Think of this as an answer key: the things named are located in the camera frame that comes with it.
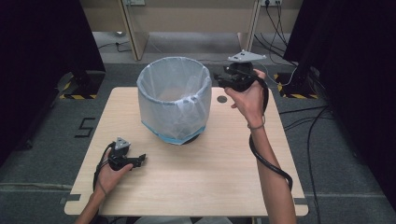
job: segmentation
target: wooden desk panel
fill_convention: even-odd
[[[166,144],[140,121],[137,88],[116,88],[92,138],[65,212],[78,215],[92,193],[92,178],[105,147],[117,136],[131,142],[128,157],[146,153],[144,166],[127,174],[107,197],[100,213],[107,216],[267,216],[256,159],[248,148],[249,130],[233,103],[221,104],[223,89],[213,88],[206,130],[185,146]],[[294,180],[293,198],[304,199],[300,180],[274,98],[266,112],[266,128],[282,168]],[[306,204],[296,205],[298,216]]]

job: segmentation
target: bin liner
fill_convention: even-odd
[[[204,131],[212,80],[201,63],[162,58],[142,70],[137,88],[142,123],[164,142],[182,145]]]

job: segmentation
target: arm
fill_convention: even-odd
[[[107,151],[105,160],[107,159],[109,152],[110,150]],[[122,176],[130,171],[132,167],[132,164],[128,164],[118,171],[112,170],[109,164],[102,167],[96,181],[95,191],[91,195],[84,210],[82,210],[81,214],[78,216],[76,224],[86,224],[91,222],[106,196],[117,186]]]
[[[265,78],[263,72],[256,69],[255,72],[259,77]],[[247,120],[249,127],[256,128],[262,126],[263,89],[257,81],[244,92],[237,92],[230,88],[226,88],[225,92],[234,100],[232,108],[239,109]],[[280,168],[269,143],[265,128],[251,130],[251,136],[259,154],[274,166]],[[294,203],[286,179],[271,171],[259,161],[257,163],[260,181],[262,183],[262,197],[270,222],[273,224],[296,223]]]

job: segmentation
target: wooden table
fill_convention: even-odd
[[[106,104],[64,211],[78,215],[92,193],[92,178],[106,146],[118,136],[131,142],[128,157],[146,153],[141,168],[127,174],[106,198],[105,216],[267,216],[256,159],[248,147],[249,130],[233,100],[226,103],[221,88],[213,88],[206,130],[184,146],[166,144],[140,121],[137,88],[116,88]],[[286,135],[271,93],[265,113],[275,154],[294,180],[292,196],[297,216],[308,212]]]

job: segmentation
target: plastic bag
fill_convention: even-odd
[[[212,80],[201,63],[162,58],[142,70],[137,88],[141,120],[164,142],[182,145],[204,131]]]

